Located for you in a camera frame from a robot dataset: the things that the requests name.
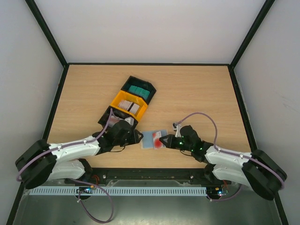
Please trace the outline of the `beige card holder wallet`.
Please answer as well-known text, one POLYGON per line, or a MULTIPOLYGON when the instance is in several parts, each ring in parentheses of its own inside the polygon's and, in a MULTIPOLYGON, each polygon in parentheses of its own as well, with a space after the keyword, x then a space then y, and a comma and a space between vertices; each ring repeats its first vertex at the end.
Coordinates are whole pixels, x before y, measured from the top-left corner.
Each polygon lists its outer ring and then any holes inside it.
POLYGON ((166 129, 143 131, 142 134, 143 134, 143 138, 141 140, 142 149, 157 150, 165 147, 165 145, 162 144, 159 139, 160 137, 168 135, 168 131, 166 129))

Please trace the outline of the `black bin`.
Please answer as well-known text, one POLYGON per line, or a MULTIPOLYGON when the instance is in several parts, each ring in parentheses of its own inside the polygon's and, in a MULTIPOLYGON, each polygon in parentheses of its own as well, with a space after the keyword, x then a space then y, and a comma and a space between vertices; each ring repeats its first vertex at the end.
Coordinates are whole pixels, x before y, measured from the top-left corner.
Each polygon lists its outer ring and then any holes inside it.
MULTIPOLYGON (((100 124, 102 127, 104 127, 107 123, 107 121, 109 121, 110 116, 117 116, 119 118, 121 118, 122 120, 124 120, 127 117, 132 117, 134 118, 132 115, 130 115, 128 112, 124 112, 118 108, 109 106, 107 108, 107 110, 104 112, 104 114, 102 115, 102 117, 99 119, 98 124, 100 124)), ((136 128, 138 121, 134 118, 135 120, 135 124, 134 126, 132 126, 132 128, 136 128)))
POLYGON ((121 90, 141 97, 148 105, 157 92, 155 87, 150 82, 141 80, 134 76, 130 76, 127 79, 121 90))

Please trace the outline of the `yellow bin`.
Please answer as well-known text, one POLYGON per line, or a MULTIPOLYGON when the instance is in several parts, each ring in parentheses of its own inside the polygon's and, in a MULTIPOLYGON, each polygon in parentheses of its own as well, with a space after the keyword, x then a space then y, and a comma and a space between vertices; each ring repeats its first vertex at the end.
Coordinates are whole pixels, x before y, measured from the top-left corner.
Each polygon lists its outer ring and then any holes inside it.
POLYGON ((138 122, 143 117, 148 105, 139 96, 120 90, 110 106, 133 116, 138 122))

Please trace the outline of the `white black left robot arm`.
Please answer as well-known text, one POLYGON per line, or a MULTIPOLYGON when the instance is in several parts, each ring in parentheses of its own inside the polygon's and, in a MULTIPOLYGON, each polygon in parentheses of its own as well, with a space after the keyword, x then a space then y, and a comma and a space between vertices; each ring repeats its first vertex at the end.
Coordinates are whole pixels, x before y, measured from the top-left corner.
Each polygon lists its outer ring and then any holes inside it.
POLYGON ((48 143, 40 139, 16 160, 16 180, 33 189, 49 180, 86 178, 92 169, 85 157, 108 153, 115 146, 138 144, 142 139, 143 134, 125 120, 77 141, 48 143))

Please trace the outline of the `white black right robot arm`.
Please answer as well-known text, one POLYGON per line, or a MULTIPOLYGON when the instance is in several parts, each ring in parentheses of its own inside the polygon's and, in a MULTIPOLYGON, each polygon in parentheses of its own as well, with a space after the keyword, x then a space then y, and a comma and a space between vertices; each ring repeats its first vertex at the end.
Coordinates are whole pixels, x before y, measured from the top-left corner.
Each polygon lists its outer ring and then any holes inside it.
POLYGON ((189 151, 196 161, 206 163, 204 177, 208 183, 235 182, 266 200, 273 200, 284 187, 286 173, 261 150, 241 153, 187 136, 166 135, 159 140, 169 149, 189 151))

